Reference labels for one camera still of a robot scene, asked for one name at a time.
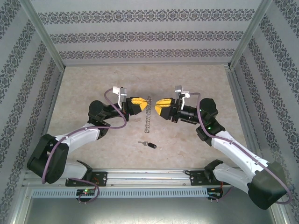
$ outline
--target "marble floor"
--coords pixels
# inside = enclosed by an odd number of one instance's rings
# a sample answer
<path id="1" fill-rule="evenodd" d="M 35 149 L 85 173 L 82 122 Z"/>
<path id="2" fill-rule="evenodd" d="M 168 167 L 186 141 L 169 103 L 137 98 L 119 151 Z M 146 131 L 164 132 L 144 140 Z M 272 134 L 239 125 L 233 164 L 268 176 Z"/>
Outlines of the marble floor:
<path id="1" fill-rule="evenodd" d="M 127 88 L 128 97 L 152 98 L 150 133 L 145 133 L 146 112 L 131 116 L 127 126 L 109 130 L 107 135 L 82 146 L 70 155 L 93 168 L 202 168 L 215 159 L 235 164 L 223 153 L 203 143 L 197 125 L 164 120 L 154 109 L 156 101 L 175 98 L 174 87 L 182 85 L 203 98 L 213 98 L 219 114 L 217 120 L 237 141 L 245 145 L 239 117 L 223 65 L 111 65 L 66 67 L 49 133 L 59 135 L 80 128 L 88 120 L 88 107 L 94 100 L 106 104 L 104 92 L 113 86 Z M 108 97 L 117 102 L 115 94 Z M 196 106 L 197 97 L 186 100 Z M 108 120 L 121 126 L 123 120 Z M 138 141 L 157 145 L 156 149 Z"/>

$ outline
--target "metal chain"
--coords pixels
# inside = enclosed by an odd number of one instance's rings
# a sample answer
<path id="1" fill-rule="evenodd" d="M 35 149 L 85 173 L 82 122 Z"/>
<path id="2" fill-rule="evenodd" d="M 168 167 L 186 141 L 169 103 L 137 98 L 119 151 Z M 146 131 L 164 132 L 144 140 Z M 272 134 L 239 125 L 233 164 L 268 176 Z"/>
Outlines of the metal chain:
<path id="1" fill-rule="evenodd" d="M 151 97 L 148 97 L 148 105 L 146 106 L 146 119 L 145 119 L 145 133 L 150 133 L 150 115 L 151 115 Z"/>

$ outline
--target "black key fob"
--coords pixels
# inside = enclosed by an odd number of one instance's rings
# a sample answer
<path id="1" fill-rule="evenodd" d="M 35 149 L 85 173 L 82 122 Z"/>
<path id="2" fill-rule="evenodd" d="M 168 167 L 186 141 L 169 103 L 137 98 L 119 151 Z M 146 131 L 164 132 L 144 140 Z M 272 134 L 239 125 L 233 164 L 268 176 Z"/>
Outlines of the black key fob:
<path id="1" fill-rule="evenodd" d="M 157 148 L 157 146 L 155 144 L 150 143 L 150 142 L 148 143 L 148 146 L 151 147 L 151 148 Z"/>

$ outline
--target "damask pattern wall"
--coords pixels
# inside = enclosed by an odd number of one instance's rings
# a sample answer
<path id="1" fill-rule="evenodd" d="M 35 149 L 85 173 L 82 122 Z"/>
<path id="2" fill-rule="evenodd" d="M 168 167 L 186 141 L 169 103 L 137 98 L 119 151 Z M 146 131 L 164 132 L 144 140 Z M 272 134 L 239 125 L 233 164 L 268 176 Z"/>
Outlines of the damask pattern wall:
<path id="1" fill-rule="evenodd" d="M 261 153 L 285 169 L 291 223 L 299 223 L 298 33 L 299 1 L 273 1 L 235 67 Z"/>
<path id="2" fill-rule="evenodd" d="M 261 0 L 32 0 L 66 65 L 228 63 Z"/>
<path id="3" fill-rule="evenodd" d="M 62 72 L 17 0 L 0 0 L 0 224 L 15 206 Z"/>

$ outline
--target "metal ventilation grille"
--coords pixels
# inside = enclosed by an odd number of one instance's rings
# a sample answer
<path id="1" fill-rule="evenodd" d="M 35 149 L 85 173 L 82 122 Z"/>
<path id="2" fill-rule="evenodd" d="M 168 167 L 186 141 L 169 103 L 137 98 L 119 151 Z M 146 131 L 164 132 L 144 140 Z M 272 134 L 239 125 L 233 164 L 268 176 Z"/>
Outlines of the metal ventilation grille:
<path id="1" fill-rule="evenodd" d="M 76 197 L 76 190 L 35 189 L 34 198 L 69 198 Z M 206 188 L 192 189 L 101 189 L 102 198 L 154 198 L 154 197 L 207 197 Z"/>

